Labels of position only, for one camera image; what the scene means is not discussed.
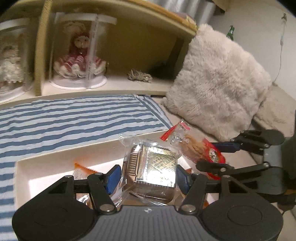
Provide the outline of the red dress doll in case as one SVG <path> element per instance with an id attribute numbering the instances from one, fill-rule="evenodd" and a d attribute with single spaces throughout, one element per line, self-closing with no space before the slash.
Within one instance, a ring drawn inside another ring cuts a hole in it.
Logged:
<path id="1" fill-rule="evenodd" d="M 108 61 L 102 57 L 107 32 L 117 19 L 95 13 L 57 13 L 49 82 L 56 88 L 86 90 L 106 84 Z"/>

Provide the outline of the green glass bottle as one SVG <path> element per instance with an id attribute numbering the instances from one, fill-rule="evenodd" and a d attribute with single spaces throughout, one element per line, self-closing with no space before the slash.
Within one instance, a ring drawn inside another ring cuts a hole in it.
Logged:
<path id="1" fill-rule="evenodd" d="M 231 41 L 234 40 L 234 31 L 235 31 L 235 28 L 233 25 L 230 26 L 230 30 L 228 31 L 226 37 L 229 38 Z"/>

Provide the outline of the white cardboard tray box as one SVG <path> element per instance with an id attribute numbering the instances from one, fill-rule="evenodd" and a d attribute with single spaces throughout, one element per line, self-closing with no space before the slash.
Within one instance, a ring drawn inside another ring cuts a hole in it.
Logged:
<path id="1" fill-rule="evenodd" d="M 72 175 L 75 163 L 107 173 L 114 165 L 122 166 L 124 156 L 125 146 L 115 139 L 17 161 L 15 207 L 21 207 L 60 178 Z"/>

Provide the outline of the tangled trinket on shelf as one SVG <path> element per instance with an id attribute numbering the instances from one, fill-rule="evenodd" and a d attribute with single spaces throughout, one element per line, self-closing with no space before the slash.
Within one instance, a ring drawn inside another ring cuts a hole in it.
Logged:
<path id="1" fill-rule="evenodd" d="M 152 81 L 152 76 L 150 74 L 132 69 L 130 72 L 127 74 L 128 80 L 131 81 L 141 81 L 145 83 L 151 83 Z"/>

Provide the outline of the fluffy white pillow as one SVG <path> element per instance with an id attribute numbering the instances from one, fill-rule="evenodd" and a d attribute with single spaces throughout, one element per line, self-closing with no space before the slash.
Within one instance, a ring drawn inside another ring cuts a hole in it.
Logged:
<path id="1" fill-rule="evenodd" d="M 252 54 L 203 24 L 162 104 L 218 140 L 228 141 L 249 128 L 270 87 L 269 73 Z"/>

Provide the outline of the red snack bag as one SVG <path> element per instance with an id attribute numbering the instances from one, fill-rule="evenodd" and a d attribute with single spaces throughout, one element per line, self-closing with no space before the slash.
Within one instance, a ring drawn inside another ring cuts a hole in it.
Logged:
<path id="1" fill-rule="evenodd" d="M 206 138 L 199 140 L 193 136 L 191 126 L 184 120 L 167 130 L 162 136 L 162 141 L 169 142 L 177 148 L 183 156 L 198 164 L 201 161 L 215 164 L 225 164 L 225 157 Z"/>

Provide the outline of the blue white striped blanket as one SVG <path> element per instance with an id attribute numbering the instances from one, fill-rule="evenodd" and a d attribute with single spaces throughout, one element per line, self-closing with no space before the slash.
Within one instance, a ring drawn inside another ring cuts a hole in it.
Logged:
<path id="1" fill-rule="evenodd" d="M 139 135 L 170 127 L 162 108 L 146 95 L 39 99 L 2 109 L 1 240 L 16 240 L 11 219 L 17 161 L 113 140 L 121 133 Z"/>

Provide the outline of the wooden headboard shelf unit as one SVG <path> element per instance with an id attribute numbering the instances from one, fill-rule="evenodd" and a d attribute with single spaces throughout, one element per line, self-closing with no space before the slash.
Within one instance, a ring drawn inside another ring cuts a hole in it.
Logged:
<path id="1" fill-rule="evenodd" d="M 107 32 L 102 57 L 108 61 L 105 85 L 67 90 L 49 82 L 51 49 L 57 13 L 95 13 L 117 19 Z M 91 94 L 164 96 L 180 71 L 197 27 L 181 16 L 148 1 L 17 1 L 1 21 L 39 18 L 35 46 L 35 85 L 28 93 L 4 103 L 11 106 L 34 99 L 70 98 Z M 128 80 L 135 69 L 152 76 L 151 83 Z"/>

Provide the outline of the white dress doll in case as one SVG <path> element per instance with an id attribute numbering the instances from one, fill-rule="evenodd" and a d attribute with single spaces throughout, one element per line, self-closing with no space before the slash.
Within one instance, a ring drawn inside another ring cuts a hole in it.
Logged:
<path id="1" fill-rule="evenodd" d="M 20 18 L 1 22 L 1 103 L 33 87 L 34 21 Z"/>

